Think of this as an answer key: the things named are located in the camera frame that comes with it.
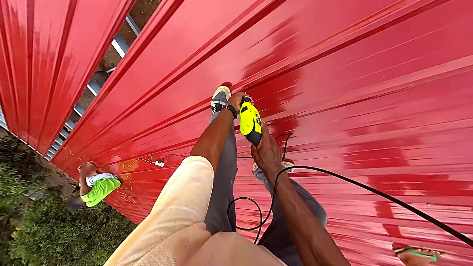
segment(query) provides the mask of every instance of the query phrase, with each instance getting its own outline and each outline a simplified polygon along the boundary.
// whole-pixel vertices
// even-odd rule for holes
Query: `grey trousers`
[[[219,113],[212,115],[211,123]],[[214,176],[212,195],[210,196],[209,208],[205,217],[207,230],[213,235],[220,231],[236,231],[233,225],[236,224],[235,205],[230,207],[227,215],[228,204],[233,201],[233,183],[237,175],[237,141],[233,125],[229,128],[225,148],[220,154],[219,166]],[[255,177],[264,183],[264,187],[273,194],[273,188],[264,176],[261,169],[257,168],[254,172]],[[323,207],[314,199],[314,197],[305,190],[296,181],[290,179],[304,203],[314,213],[315,217],[322,225],[326,225],[327,214]],[[272,207],[272,221],[263,236],[261,236],[258,245],[267,248],[276,257],[289,266],[302,265],[292,237],[286,226],[284,213],[279,204],[279,199],[274,200]]]

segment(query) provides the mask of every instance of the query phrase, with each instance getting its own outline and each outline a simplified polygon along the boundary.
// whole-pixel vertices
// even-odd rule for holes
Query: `hand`
[[[263,135],[258,147],[251,145],[251,157],[263,171],[264,175],[272,184],[279,171],[282,170],[282,153],[276,140],[270,135],[268,126],[261,122]]]
[[[232,105],[233,107],[235,107],[235,110],[237,113],[240,113],[240,108],[241,108],[241,100],[243,99],[243,97],[245,96],[248,96],[246,93],[244,92],[237,92],[235,93],[234,95],[232,95],[230,97],[230,99],[228,99],[228,102],[227,104],[228,105]]]

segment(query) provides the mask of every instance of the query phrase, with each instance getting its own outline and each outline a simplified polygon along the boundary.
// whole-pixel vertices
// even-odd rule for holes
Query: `grey sneaker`
[[[281,165],[282,167],[284,167],[284,169],[288,168],[288,167],[291,167],[291,166],[295,166],[292,162],[290,161],[282,161],[281,162]],[[256,163],[254,162],[253,163],[253,173],[256,171],[256,169],[258,168],[258,166],[256,165]],[[295,169],[289,169],[289,170],[286,170],[286,173],[292,173],[294,172]]]
[[[228,99],[232,93],[227,86],[220,86],[213,94],[210,106],[212,107],[212,113],[220,112],[222,108],[227,104]]]

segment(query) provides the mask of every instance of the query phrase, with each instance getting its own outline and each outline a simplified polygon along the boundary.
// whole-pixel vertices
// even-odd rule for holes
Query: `yellow power drill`
[[[262,136],[260,113],[247,96],[243,97],[240,108],[240,131],[254,146],[260,144]]]

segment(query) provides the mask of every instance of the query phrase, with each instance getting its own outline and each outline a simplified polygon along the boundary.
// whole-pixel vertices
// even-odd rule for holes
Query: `red corrugated metal sheet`
[[[188,154],[213,91],[231,82],[274,135],[294,134],[296,164],[373,186],[471,237],[472,23],[469,0],[164,1],[53,163],[71,176],[86,160],[121,174],[136,203],[106,201],[140,222],[182,158],[135,160]],[[239,160],[235,197],[267,210],[252,163]],[[473,262],[472,248],[377,195],[317,172],[292,177],[324,206],[352,265],[401,265],[393,243],[448,252],[437,265]],[[251,203],[236,212],[240,226],[258,223]]]
[[[48,151],[133,0],[0,0],[0,95],[9,129]]]

